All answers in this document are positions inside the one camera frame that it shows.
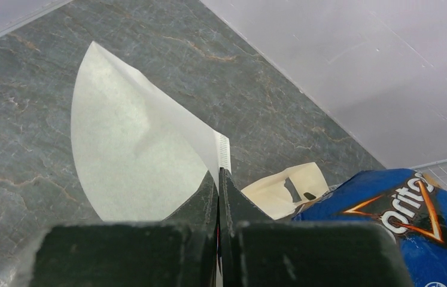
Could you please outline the stack of paper filters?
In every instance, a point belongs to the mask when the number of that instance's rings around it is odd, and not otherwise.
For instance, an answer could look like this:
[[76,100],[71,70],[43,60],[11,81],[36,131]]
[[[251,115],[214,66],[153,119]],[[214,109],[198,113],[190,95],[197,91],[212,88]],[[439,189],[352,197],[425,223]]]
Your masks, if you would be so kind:
[[292,218],[316,203],[329,186],[316,163],[289,167],[261,178],[242,194],[274,220]]

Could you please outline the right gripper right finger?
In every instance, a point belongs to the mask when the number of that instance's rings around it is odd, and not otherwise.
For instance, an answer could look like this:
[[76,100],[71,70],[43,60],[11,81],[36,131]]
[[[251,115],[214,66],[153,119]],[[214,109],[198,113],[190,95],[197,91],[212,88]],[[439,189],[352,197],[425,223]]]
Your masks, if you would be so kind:
[[381,226],[352,221],[274,221],[219,171],[219,249],[224,286],[412,286]]

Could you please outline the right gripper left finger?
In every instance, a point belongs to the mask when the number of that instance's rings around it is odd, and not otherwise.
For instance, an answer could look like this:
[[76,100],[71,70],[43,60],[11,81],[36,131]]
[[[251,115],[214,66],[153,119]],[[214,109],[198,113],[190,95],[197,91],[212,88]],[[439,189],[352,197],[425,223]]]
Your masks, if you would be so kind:
[[217,190],[196,192],[157,222],[58,225],[35,254],[30,286],[215,286]]

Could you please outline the blue Doritos chip bag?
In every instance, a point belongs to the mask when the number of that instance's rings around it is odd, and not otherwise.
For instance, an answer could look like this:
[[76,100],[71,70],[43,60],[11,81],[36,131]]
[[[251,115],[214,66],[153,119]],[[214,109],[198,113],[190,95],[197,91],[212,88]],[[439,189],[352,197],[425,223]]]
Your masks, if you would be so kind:
[[447,286],[447,191],[411,169],[363,171],[294,217],[384,227],[415,286]]

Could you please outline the white paper coffee filter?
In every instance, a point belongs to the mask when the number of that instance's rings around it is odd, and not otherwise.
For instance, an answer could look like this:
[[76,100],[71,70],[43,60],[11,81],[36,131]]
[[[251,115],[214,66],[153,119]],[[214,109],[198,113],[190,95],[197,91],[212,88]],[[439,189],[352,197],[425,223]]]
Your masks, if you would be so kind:
[[71,106],[75,168],[105,222],[159,221],[204,177],[231,170],[228,137],[97,42],[79,67]]

